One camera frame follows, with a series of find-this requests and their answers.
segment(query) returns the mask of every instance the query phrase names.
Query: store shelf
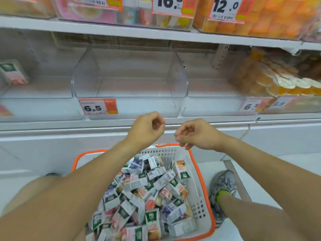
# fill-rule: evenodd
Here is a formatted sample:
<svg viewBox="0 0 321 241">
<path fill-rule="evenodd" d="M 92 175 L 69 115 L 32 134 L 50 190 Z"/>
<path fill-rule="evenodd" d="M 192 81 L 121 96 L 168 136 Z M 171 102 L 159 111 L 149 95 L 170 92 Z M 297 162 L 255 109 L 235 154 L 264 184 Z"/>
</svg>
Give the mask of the store shelf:
<svg viewBox="0 0 321 241">
<path fill-rule="evenodd" d="M 184 32 L 164 29 L 137 28 L 117 25 L 62 21 L 58 20 L 57 18 L 51 20 L 41 20 L 22 17 L 0 16 L 0 27 L 246 46 L 279 47 L 290 48 L 293 50 L 298 50 L 302 43 L 301 41 L 295 40 L 205 34 L 200 33 L 195 29 L 193 29 L 191 32 Z"/>
</svg>

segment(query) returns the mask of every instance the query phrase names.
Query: price tag holder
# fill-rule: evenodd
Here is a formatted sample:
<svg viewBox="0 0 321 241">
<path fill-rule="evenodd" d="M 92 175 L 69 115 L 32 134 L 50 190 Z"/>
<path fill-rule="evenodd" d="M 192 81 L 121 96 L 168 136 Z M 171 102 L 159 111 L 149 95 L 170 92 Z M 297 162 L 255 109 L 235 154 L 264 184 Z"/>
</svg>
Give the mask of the price tag holder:
<svg viewBox="0 0 321 241">
<path fill-rule="evenodd" d="M 255 0 L 213 0 L 207 19 L 245 23 Z"/>
<path fill-rule="evenodd" d="M 115 99 L 79 99 L 85 115 L 118 114 Z"/>
<path fill-rule="evenodd" d="M 186 18 L 194 17 L 197 0 L 152 0 L 152 12 Z"/>
<path fill-rule="evenodd" d="M 269 109 L 283 109 L 288 103 L 293 100 L 294 97 L 280 97 L 278 98 Z"/>
</svg>

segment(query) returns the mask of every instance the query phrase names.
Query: price tag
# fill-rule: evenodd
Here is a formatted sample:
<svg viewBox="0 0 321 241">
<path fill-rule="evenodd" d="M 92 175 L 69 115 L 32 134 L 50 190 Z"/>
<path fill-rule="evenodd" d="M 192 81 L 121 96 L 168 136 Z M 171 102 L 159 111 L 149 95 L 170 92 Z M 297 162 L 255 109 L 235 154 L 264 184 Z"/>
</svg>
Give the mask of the price tag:
<svg viewBox="0 0 321 241">
<path fill-rule="evenodd" d="M 118 114 L 115 99 L 79 99 L 85 115 Z"/>
<path fill-rule="evenodd" d="M 239 112 L 255 112 L 258 110 L 262 101 L 263 98 L 247 98 L 239 109 Z"/>
<path fill-rule="evenodd" d="M 153 0 L 152 12 L 192 18 L 196 6 L 197 0 Z"/>
<path fill-rule="evenodd" d="M 269 109 L 282 109 L 292 101 L 292 99 L 293 97 L 280 97 L 269 107 Z"/>
<path fill-rule="evenodd" d="M 244 23 L 255 0 L 213 0 L 208 20 Z"/>
</svg>

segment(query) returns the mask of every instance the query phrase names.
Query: foot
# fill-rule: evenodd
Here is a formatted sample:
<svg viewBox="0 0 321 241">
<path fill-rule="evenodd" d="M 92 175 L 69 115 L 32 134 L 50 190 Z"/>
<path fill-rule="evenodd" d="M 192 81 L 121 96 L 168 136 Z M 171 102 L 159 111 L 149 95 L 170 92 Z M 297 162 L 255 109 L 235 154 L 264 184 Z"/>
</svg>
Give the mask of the foot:
<svg viewBox="0 0 321 241">
<path fill-rule="evenodd" d="M 220 190 L 226 190 L 228 193 L 235 196 L 236 182 L 235 182 L 234 173 L 231 170 L 224 170 L 219 172 L 214 176 L 214 178 L 212 178 L 212 181 L 210 184 L 209 199 L 211 203 L 212 212 L 215 217 L 216 228 L 220 227 L 226 218 L 224 211 L 221 209 L 216 199 Z"/>
</svg>

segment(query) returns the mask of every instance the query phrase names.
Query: barcode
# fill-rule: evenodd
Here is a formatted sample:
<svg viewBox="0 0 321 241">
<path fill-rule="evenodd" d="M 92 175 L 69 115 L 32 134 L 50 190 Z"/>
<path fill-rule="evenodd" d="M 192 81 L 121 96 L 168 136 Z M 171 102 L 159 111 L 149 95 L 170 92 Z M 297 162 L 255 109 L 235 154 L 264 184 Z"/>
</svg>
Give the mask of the barcode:
<svg viewBox="0 0 321 241">
<path fill-rule="evenodd" d="M 106 5 L 106 2 L 100 1 L 100 0 L 76 0 L 76 1 L 82 2 L 82 3 L 99 5 L 99 6 L 107 6 L 107 5 Z"/>
<path fill-rule="evenodd" d="M 212 14 L 211 18 L 212 19 L 222 19 L 222 20 L 234 20 L 233 16 L 216 15 L 216 14 Z"/>
</svg>

